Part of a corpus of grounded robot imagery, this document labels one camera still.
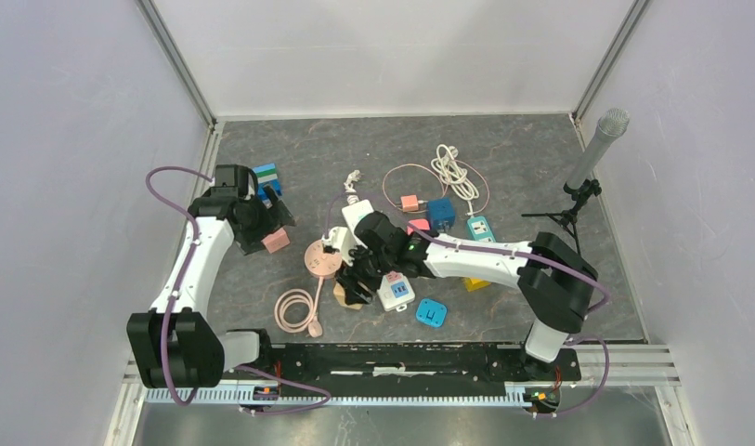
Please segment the pink cube socket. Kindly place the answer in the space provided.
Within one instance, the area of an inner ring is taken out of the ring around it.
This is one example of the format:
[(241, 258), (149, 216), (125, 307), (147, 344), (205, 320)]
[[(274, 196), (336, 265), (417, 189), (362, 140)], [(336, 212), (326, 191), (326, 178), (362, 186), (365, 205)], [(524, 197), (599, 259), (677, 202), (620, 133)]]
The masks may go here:
[(291, 243), (285, 228), (278, 229), (262, 239), (262, 244), (270, 254), (289, 246)]

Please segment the white long power strip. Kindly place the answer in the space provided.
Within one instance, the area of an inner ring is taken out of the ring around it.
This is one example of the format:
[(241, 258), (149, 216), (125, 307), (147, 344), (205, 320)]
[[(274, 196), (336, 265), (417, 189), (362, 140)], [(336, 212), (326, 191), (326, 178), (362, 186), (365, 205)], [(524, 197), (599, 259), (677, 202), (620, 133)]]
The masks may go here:
[[(345, 224), (355, 243), (359, 246), (364, 246), (361, 239), (355, 235), (355, 228), (374, 209), (369, 200), (357, 201), (356, 198), (348, 198), (347, 202), (348, 205), (342, 209)], [(404, 311), (415, 299), (415, 294), (411, 289), (408, 279), (403, 274), (394, 271), (388, 272), (382, 277), (376, 295), (385, 311)]]

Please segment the orange usb charger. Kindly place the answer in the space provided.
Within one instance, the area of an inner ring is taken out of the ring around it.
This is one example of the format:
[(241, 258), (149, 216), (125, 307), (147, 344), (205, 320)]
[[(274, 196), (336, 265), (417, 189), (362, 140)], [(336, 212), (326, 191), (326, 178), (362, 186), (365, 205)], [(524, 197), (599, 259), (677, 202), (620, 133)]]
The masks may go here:
[(420, 201), (416, 195), (404, 195), (400, 198), (400, 206), (404, 213), (414, 213), (419, 211)]

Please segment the dark blue cube socket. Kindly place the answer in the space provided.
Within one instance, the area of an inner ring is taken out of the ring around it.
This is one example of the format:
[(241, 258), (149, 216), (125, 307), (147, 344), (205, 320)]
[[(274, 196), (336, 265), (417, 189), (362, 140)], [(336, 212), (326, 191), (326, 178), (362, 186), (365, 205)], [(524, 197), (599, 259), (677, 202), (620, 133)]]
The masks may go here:
[(432, 230), (449, 231), (456, 220), (456, 212), (450, 198), (443, 197), (429, 201), (426, 204), (426, 219)]

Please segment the pink round socket base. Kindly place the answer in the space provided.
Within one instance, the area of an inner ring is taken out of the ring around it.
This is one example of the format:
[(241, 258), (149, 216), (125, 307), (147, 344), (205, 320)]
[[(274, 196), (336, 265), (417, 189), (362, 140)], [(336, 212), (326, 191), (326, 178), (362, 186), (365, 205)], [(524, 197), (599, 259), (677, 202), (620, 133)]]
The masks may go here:
[(308, 272), (317, 278), (330, 279), (342, 265), (339, 252), (326, 252), (322, 240), (311, 243), (304, 253), (304, 264)]

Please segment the blue plug adapter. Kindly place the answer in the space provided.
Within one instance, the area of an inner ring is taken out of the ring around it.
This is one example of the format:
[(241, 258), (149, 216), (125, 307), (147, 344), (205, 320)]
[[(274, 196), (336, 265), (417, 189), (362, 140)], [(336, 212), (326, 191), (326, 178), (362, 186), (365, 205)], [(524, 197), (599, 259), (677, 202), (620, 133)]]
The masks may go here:
[(418, 322), (433, 327), (441, 328), (448, 314), (448, 308), (435, 300), (424, 298), (419, 303), (415, 318)]

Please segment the yellow cube socket adapter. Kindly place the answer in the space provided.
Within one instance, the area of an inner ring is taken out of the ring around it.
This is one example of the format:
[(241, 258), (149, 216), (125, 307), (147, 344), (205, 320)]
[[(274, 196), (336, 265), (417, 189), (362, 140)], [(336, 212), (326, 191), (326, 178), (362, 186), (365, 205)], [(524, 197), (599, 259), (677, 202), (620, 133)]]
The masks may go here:
[(463, 278), (462, 282), (468, 292), (474, 292), (490, 285), (489, 281), (476, 278)]

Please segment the teal power strip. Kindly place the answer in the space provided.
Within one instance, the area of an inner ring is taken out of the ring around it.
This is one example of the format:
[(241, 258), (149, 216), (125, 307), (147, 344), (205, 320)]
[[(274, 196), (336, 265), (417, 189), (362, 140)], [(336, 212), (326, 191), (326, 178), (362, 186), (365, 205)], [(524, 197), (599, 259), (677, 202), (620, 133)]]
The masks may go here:
[(495, 236), (490, 225), (483, 216), (471, 216), (466, 222), (467, 228), (474, 241), (495, 242)]

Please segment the pink plug adapter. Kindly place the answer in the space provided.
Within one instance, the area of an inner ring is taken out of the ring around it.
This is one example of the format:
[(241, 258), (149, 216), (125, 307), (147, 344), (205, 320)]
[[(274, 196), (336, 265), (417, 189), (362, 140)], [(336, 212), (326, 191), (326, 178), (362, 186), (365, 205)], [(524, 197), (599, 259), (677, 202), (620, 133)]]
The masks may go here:
[(430, 229), (430, 224), (425, 218), (416, 218), (409, 221), (406, 232), (412, 234), (415, 230), (428, 231)]

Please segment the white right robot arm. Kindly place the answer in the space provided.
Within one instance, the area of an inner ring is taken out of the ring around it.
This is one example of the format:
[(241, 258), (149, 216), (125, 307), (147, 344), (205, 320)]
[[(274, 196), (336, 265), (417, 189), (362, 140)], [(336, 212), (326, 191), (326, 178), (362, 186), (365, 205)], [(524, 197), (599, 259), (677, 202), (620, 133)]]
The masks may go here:
[(343, 265), (336, 281), (346, 298), (363, 303), (391, 272), (407, 278), (476, 278), (519, 291), (535, 320), (519, 355), (522, 372), (542, 379), (557, 365), (567, 339), (580, 333), (602, 291), (595, 269), (558, 236), (540, 232), (531, 242), (478, 242), (435, 230), (407, 233), (373, 211), (354, 228), (335, 227), (322, 240)]

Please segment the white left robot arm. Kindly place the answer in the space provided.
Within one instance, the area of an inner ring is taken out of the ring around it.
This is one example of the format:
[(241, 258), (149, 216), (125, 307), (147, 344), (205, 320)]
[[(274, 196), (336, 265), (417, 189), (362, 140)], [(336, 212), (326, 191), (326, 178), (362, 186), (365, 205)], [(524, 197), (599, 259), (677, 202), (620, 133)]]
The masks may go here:
[(225, 254), (237, 247), (248, 256), (288, 244), (292, 213), (280, 198), (276, 171), (219, 164), (212, 175), (199, 173), (206, 190), (188, 205), (159, 195), (160, 202), (186, 219), (176, 262), (146, 312), (130, 316), (126, 334), (139, 377), (147, 388), (207, 388), (238, 366), (252, 378), (268, 376), (275, 354), (264, 329), (217, 334), (207, 321), (215, 278)]

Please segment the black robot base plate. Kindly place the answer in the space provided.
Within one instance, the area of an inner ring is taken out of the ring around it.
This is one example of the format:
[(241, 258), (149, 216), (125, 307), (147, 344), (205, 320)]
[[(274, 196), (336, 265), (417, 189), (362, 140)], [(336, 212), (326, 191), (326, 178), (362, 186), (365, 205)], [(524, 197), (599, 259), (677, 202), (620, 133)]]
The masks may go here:
[(574, 382), (575, 350), (546, 364), (523, 346), (493, 342), (274, 344), (254, 368), (343, 397), (500, 396), (507, 383)]

